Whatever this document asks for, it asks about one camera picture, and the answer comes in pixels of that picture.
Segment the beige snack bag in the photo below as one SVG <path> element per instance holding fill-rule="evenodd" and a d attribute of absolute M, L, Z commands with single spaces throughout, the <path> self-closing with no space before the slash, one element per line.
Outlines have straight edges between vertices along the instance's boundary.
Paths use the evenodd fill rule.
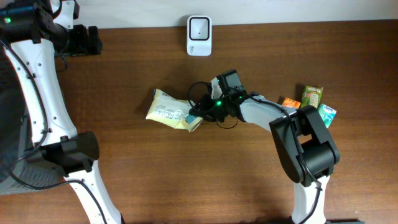
<path fill-rule="evenodd" d="M 164 91 L 155 89 L 146 119 L 174 129 L 192 132 L 203 122 L 203 118 L 190 114 L 191 108 L 192 106 L 187 100 L 177 100 Z"/>

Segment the orange small carton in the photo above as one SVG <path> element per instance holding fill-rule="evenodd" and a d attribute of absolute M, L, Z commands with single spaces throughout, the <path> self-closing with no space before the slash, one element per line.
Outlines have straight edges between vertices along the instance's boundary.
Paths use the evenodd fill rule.
<path fill-rule="evenodd" d="M 301 102 L 285 97 L 282 106 L 286 108 L 300 108 Z"/>

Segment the green snack tube packet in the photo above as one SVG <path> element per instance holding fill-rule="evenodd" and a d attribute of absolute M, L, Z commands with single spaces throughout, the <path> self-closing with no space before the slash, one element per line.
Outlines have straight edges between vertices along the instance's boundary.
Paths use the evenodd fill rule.
<path fill-rule="evenodd" d="M 315 108 L 318 108 L 321 102 L 323 94 L 323 87 L 315 87 L 315 86 L 305 86 L 305 89 L 302 94 L 301 100 L 301 108 L 304 108 L 308 105 L 311 105 Z"/>

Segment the teal tissue pack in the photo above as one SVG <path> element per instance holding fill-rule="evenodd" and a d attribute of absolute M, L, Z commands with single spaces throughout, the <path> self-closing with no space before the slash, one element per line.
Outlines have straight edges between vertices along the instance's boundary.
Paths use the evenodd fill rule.
<path fill-rule="evenodd" d="M 321 116 L 321 119 L 323 120 L 326 128 L 330 127 L 330 124 L 332 123 L 335 115 L 336 115 L 336 110 L 333 108 L 325 105 L 325 104 L 320 104 L 318 107 L 318 112 Z"/>

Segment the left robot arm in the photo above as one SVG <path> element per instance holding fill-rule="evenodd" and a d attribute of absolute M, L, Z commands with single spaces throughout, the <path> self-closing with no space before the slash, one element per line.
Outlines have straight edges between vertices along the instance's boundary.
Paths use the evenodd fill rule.
<path fill-rule="evenodd" d="M 30 192 L 69 185 L 91 223 L 122 223 L 100 175 L 94 133 L 78 133 L 65 106 L 56 58 L 98 55 L 98 28 L 75 24 L 76 1 L 4 1 L 1 45 L 19 79 L 30 120 L 30 148 L 8 173 Z"/>

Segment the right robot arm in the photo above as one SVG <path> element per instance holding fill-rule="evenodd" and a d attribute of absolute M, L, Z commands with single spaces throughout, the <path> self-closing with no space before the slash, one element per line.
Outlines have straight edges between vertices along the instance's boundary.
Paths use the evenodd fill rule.
<path fill-rule="evenodd" d="M 294 185 L 292 223 L 326 223 L 326 185 L 340 152 L 313 106 L 288 108 L 247 92 L 236 70 L 205 83 L 207 93 L 191 103 L 190 114 L 214 123 L 227 116 L 272 134 L 281 166 Z"/>

